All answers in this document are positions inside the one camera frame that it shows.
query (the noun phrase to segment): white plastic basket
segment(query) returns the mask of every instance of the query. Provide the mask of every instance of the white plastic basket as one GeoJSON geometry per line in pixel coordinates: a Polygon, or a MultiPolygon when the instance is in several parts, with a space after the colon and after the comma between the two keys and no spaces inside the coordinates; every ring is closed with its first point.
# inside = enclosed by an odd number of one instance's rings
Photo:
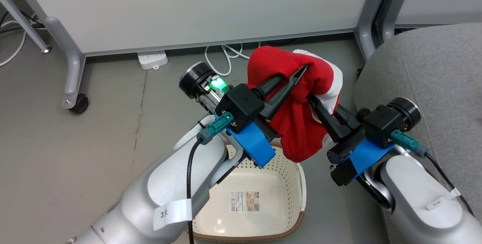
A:
{"type": "MultiPolygon", "coordinates": [[[[193,220],[196,238],[256,242],[287,237],[298,229],[306,205],[305,174],[299,163],[284,157],[281,144],[272,146],[276,156],[264,169],[245,159],[210,190],[208,203],[193,220]],[[247,204],[251,209],[245,212],[247,204]]],[[[227,150],[232,158],[234,147],[227,145],[227,150]]]]}

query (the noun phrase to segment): green led indicator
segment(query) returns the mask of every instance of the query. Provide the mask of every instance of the green led indicator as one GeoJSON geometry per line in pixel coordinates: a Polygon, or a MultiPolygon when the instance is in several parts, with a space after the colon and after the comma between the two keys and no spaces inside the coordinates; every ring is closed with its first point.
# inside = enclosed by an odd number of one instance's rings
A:
{"type": "Polygon", "coordinates": [[[227,91],[229,90],[229,87],[222,78],[217,78],[211,81],[209,83],[209,87],[215,91],[222,91],[224,93],[227,93],[227,91]]]}

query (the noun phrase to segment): red cloth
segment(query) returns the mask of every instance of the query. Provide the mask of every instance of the red cloth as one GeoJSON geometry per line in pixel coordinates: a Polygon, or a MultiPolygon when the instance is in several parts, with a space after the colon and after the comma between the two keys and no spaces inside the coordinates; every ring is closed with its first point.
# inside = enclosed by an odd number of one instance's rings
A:
{"type": "Polygon", "coordinates": [[[281,137],[284,155],[293,162],[301,162],[314,155],[322,148],[323,138],[327,134],[325,127],[313,118],[306,96],[310,92],[315,94],[322,100],[323,106],[334,113],[342,81],[341,71],[337,67],[316,55],[303,55],[305,53],[308,52],[289,52],[263,46],[254,51],[248,62],[247,84],[250,88],[276,74],[289,77],[302,65],[308,64],[301,81],[270,122],[281,137]]]}

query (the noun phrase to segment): white power adapter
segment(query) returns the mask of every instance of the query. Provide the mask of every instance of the white power adapter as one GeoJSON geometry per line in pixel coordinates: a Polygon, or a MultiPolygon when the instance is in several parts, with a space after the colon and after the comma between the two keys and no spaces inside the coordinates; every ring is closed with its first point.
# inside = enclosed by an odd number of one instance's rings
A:
{"type": "Polygon", "coordinates": [[[159,66],[167,64],[167,56],[164,50],[138,52],[137,57],[144,70],[154,69],[158,70],[159,66]]]}

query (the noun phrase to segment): barcode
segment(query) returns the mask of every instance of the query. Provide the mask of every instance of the barcode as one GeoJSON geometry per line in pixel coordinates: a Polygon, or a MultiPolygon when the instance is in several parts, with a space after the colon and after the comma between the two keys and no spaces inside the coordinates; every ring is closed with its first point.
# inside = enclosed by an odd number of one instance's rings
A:
{"type": "Polygon", "coordinates": [[[236,198],[234,197],[231,197],[231,212],[235,212],[236,211],[236,198]]]}

